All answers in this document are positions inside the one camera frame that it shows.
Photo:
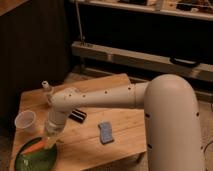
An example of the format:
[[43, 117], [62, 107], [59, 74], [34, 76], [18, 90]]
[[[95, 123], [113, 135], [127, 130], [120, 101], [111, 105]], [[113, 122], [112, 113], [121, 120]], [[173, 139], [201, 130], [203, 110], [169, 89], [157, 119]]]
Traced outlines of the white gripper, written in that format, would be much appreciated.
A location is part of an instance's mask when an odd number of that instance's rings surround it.
[[50, 149], [56, 143], [62, 143], [61, 133], [62, 133], [62, 130], [49, 131], [49, 130], [45, 129], [44, 130], [44, 141], [45, 141], [44, 148]]

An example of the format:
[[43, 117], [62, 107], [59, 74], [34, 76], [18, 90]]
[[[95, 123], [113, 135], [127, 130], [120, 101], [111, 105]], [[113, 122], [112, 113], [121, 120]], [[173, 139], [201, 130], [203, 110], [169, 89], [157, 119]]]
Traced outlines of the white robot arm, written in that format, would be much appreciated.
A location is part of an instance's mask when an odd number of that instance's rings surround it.
[[205, 171], [197, 97], [178, 75], [89, 92], [66, 88], [51, 95], [50, 102], [44, 122], [49, 137], [59, 135], [79, 107], [142, 109], [149, 171]]

